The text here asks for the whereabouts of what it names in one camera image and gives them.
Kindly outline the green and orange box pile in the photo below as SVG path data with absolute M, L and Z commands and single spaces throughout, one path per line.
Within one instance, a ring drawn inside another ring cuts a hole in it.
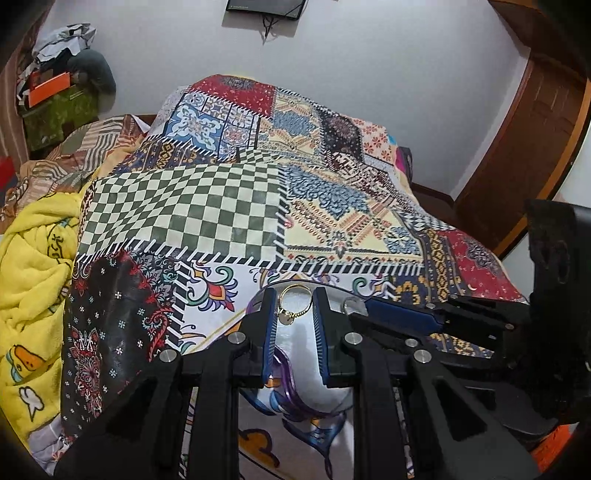
M 63 141 L 112 105 L 116 82 L 105 57 L 92 47 L 96 34 L 91 23 L 80 22 L 37 37 L 16 84 L 30 151 Z

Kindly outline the colourful patchwork bedspread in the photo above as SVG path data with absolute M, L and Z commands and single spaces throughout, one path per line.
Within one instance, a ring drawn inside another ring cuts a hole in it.
M 422 306 L 517 301 L 499 259 L 410 185 L 380 125 L 296 92 L 213 75 L 177 89 L 142 143 L 84 195 L 62 350 L 62 457 L 75 479 L 140 479 L 120 446 L 83 445 L 98 416 L 166 350 L 238 328 L 252 298 L 304 280 Z M 239 396 L 243 479 L 353 477 L 353 412 L 293 422 Z

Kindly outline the brown wooden door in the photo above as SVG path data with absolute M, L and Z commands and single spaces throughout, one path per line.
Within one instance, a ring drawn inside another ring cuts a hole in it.
M 578 152 L 590 116 L 590 76 L 580 47 L 541 2 L 491 5 L 530 53 L 455 209 L 462 229 L 502 257 L 525 233 L 526 202 L 550 198 Z

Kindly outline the wall-mounted black screen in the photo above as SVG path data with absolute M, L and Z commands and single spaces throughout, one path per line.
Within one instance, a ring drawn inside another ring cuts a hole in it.
M 305 0 L 228 0 L 226 10 L 297 20 L 305 3 Z

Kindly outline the purple heart-shaped jewelry box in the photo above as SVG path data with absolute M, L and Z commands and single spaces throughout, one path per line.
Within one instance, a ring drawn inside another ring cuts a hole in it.
M 353 390 L 322 384 L 315 344 L 312 294 L 318 283 L 280 281 L 276 289 L 279 306 L 297 313 L 293 323 L 278 323 L 273 370 L 262 389 L 240 391 L 254 409 L 266 416 L 281 416 L 293 422 L 332 418 L 353 407 Z

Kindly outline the yellow cartoon fleece blanket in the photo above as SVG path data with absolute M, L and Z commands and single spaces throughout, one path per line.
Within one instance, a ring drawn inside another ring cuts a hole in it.
M 23 442 L 60 409 L 63 317 L 81 202 L 79 193 L 43 197 L 1 240 L 1 410 Z

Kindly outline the striped brown patterned pillow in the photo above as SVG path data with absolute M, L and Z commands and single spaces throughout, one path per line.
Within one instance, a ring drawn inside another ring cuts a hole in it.
M 27 205 L 44 196 L 80 191 L 107 158 L 130 155 L 149 129 L 136 115 L 110 117 L 76 129 L 46 158 L 27 161 L 1 195 L 1 230 L 6 231 Z

